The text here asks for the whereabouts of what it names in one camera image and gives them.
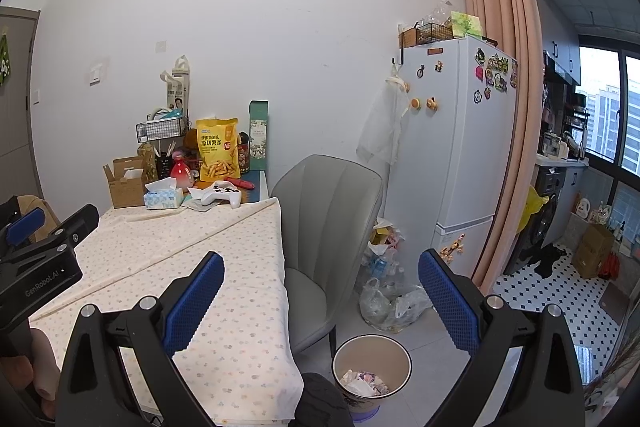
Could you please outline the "person's left hand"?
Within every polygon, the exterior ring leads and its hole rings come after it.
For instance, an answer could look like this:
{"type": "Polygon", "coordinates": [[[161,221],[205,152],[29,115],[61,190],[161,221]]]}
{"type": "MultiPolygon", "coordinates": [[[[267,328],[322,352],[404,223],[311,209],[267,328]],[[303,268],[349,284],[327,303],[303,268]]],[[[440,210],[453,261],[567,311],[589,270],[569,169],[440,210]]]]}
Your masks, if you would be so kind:
{"type": "Polygon", "coordinates": [[[31,329],[32,360],[25,355],[1,359],[1,372],[16,391],[33,384],[40,396],[41,410],[47,419],[55,419],[56,393],[60,369],[48,336],[41,329],[31,329]]]}

